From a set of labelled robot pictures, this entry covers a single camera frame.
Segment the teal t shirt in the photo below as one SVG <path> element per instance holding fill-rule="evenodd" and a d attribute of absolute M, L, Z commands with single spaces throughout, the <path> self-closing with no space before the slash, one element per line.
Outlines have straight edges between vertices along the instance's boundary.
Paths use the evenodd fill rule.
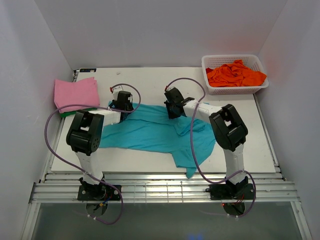
<path fill-rule="evenodd" d="M 122 148 L 169 153 L 175 166 L 186 170 L 190 179 L 213 152 L 216 140 L 211 125 L 191 117 L 169 119 L 159 105 L 134 104 L 137 110 L 121 123 L 105 126 L 100 148 Z"/>

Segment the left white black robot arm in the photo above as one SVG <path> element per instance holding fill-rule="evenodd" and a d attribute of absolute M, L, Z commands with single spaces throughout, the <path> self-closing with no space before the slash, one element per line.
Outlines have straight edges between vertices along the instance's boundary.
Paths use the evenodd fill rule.
<path fill-rule="evenodd" d="M 106 195 L 107 188 L 100 183 L 104 174 L 99 166 L 96 153 L 100 146 L 104 127 L 123 122 L 130 111 L 134 110 L 132 94 L 121 88 L 113 91 L 114 100 L 107 109 L 78 110 L 75 113 L 66 136 L 66 143 L 79 159 L 84 170 L 80 183 L 84 191 L 95 200 Z"/>

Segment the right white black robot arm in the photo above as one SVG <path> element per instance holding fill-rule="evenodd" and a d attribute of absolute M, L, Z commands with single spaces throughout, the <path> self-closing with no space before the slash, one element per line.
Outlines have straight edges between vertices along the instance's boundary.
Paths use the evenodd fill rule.
<path fill-rule="evenodd" d="M 176 87 L 167 87 L 164 95 L 170 119 L 190 117 L 191 128 L 195 119 L 211 125 L 215 141 L 223 149 L 226 176 L 225 184 L 214 187 L 212 183 L 210 188 L 217 190 L 219 197 L 224 193 L 227 197 L 237 199 L 248 185 L 243 157 L 248 129 L 236 108 L 232 104 L 213 106 L 193 97 L 184 98 Z"/>

